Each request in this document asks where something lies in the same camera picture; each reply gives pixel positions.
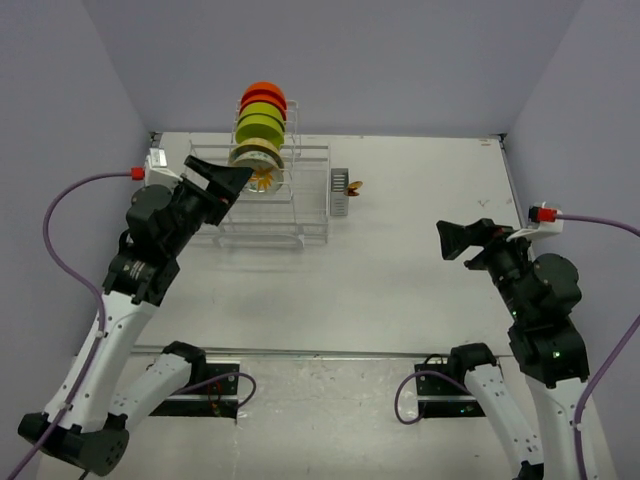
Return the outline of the white floral ceramic bowl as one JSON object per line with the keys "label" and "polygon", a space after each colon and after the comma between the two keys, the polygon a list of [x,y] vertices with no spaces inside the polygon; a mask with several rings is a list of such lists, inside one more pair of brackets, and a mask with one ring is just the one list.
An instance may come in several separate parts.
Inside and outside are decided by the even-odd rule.
{"label": "white floral ceramic bowl", "polygon": [[273,194],[284,183],[284,175],[277,167],[258,168],[248,180],[244,190],[256,194]]}

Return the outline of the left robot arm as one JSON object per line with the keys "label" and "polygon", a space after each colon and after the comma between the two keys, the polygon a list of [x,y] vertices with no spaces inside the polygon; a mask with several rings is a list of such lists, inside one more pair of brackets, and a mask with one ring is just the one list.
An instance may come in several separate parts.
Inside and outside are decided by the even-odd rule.
{"label": "left robot arm", "polygon": [[184,164],[205,186],[153,161],[128,172],[143,185],[132,195],[105,280],[101,287],[79,280],[96,301],[95,320],[54,397],[19,424],[31,445],[26,461],[42,452],[104,477],[122,460],[142,420],[170,396],[208,385],[205,352],[174,341],[128,389],[116,390],[138,337],[179,273],[178,256],[202,225],[221,223],[253,175],[249,167],[194,156]]}

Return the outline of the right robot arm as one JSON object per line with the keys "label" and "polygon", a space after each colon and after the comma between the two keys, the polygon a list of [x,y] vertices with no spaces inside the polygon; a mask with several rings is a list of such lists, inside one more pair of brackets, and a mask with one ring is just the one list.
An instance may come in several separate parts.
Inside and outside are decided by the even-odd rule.
{"label": "right robot arm", "polygon": [[480,219],[469,225],[436,224],[441,254],[451,261],[470,247],[479,253],[467,269],[491,277],[512,324],[509,346],[523,374],[537,415],[532,431],[490,349],[483,343],[451,350],[448,385],[470,392],[485,412],[516,479],[597,479],[593,446],[582,425],[590,377],[586,345],[570,313],[582,293],[576,267],[557,254],[532,257],[533,241],[560,233],[539,222],[516,230]]}

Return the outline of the yellow sun pattern bowl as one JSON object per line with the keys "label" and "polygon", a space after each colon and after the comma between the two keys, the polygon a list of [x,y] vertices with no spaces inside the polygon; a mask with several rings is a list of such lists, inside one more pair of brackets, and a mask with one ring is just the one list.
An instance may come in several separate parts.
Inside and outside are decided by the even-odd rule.
{"label": "yellow sun pattern bowl", "polygon": [[266,156],[270,160],[274,161],[280,169],[284,168],[284,162],[280,155],[279,148],[271,141],[259,137],[246,139],[234,147],[229,154],[228,164],[232,165],[242,155],[247,153],[260,153],[262,156]]}

